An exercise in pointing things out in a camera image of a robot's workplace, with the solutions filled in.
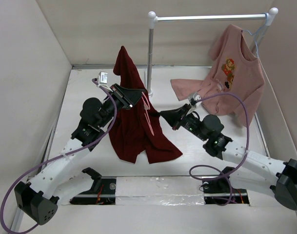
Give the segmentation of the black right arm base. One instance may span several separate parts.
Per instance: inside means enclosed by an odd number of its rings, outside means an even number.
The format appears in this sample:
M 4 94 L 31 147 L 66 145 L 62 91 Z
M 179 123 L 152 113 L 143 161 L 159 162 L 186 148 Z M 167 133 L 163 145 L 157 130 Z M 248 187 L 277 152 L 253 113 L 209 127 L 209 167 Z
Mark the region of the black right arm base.
M 224 205 L 230 196 L 230 187 L 225 178 L 219 180 L 205 181 L 200 187 L 206 195 L 206 204 Z M 232 188 L 230 204 L 248 204 L 249 199 L 245 189 Z

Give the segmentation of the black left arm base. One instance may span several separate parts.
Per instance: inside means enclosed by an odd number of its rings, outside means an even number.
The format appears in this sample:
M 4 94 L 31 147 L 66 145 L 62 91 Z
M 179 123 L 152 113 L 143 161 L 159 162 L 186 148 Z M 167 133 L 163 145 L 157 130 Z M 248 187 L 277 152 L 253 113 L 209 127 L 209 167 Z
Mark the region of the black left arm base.
M 115 205 L 116 204 L 116 177 L 103 177 L 94 169 L 88 167 L 82 172 L 92 179 L 89 190 L 84 191 L 70 200 L 72 205 Z

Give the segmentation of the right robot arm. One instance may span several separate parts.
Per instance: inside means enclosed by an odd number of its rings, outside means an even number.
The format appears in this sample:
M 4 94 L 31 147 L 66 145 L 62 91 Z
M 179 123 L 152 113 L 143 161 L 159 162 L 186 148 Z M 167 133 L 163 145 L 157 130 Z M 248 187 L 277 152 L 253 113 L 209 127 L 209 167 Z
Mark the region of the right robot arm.
M 222 133 L 224 126 L 217 116 L 207 115 L 200 120 L 189 111 L 190 109 L 191 105 L 185 104 L 174 110 L 161 111 L 160 116 L 173 130 L 183 127 L 205 141 L 203 148 L 210 156 L 248 170 L 248 173 L 245 173 L 231 167 L 225 168 L 223 173 L 230 172 L 230 175 L 218 178 L 220 190 L 252 190 L 271 196 L 282 206 L 297 211 L 296 160 L 282 161 L 246 150 Z

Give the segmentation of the dark red t shirt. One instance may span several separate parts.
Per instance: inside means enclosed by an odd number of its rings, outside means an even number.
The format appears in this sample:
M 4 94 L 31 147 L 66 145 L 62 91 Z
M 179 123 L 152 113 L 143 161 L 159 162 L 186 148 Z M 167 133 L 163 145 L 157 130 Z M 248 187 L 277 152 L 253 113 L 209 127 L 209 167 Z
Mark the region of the dark red t shirt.
M 120 76 L 122 87 L 144 89 L 141 99 L 133 108 L 118 112 L 109 132 L 111 144 L 119 159 L 135 163 L 138 155 L 144 151 L 150 164 L 182 156 L 182 152 L 163 134 L 158 113 L 124 46 L 118 53 L 113 72 Z

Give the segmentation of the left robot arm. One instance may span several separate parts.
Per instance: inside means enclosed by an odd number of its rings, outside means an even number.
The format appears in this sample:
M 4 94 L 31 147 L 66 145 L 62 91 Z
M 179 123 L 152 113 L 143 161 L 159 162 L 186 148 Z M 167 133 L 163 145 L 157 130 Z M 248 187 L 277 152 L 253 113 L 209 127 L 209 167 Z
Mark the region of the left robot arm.
M 100 190 L 101 175 L 95 170 L 86 168 L 79 175 L 70 172 L 106 136 L 108 132 L 103 127 L 111 128 L 118 112 L 132 109 L 144 94 L 143 89 L 127 89 L 118 84 L 98 87 L 106 98 L 90 97 L 83 103 L 79 124 L 60 156 L 46 161 L 44 169 L 28 182 L 19 181 L 15 185 L 17 206 L 37 225 L 50 221 L 60 204 L 79 193 Z

